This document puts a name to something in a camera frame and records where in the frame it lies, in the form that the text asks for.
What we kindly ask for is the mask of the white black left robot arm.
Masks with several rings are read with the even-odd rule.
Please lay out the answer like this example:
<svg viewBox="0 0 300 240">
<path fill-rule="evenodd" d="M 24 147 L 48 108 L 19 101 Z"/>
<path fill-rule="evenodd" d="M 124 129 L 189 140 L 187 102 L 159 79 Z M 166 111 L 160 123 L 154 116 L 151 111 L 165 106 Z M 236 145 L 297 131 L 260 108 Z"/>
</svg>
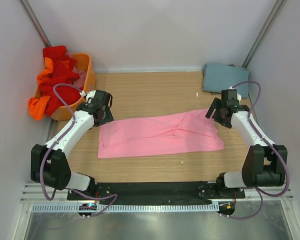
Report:
<svg viewBox="0 0 300 240">
<path fill-rule="evenodd" d="M 68 156 L 81 137 L 93 127 L 100 127 L 114 120 L 110 111 L 113 97 L 102 90 L 81 92 L 84 102 L 71 110 L 69 122 L 44 145 L 31 149 L 30 178 L 44 189 L 69 190 L 85 200 L 96 194 L 95 179 L 71 170 Z"/>
</svg>

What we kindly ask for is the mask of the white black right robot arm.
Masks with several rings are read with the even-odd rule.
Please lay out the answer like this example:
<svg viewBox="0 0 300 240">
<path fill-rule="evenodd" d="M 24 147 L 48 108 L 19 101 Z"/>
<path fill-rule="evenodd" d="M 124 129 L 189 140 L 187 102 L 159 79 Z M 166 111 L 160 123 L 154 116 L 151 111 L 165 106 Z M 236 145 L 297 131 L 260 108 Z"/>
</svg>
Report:
<svg viewBox="0 0 300 240">
<path fill-rule="evenodd" d="M 269 197 L 280 197 L 288 191 L 287 148 L 267 137 L 252 110 L 240 103 L 236 89 L 222 90 L 205 116 L 226 128 L 235 128 L 248 147 L 241 171 L 224 172 L 217 177 L 215 192 L 219 197 L 227 198 L 234 189 L 243 188 L 255 188 Z"/>
</svg>

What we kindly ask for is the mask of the pink t shirt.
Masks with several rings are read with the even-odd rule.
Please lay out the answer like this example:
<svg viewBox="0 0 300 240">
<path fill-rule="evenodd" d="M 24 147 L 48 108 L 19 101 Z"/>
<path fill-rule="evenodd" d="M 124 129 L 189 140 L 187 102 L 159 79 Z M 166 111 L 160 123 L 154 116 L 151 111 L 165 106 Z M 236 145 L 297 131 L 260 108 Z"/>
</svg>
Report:
<svg viewBox="0 0 300 240">
<path fill-rule="evenodd" d="M 207 109 L 115 120 L 99 129 L 98 158 L 127 158 L 224 150 Z"/>
</svg>

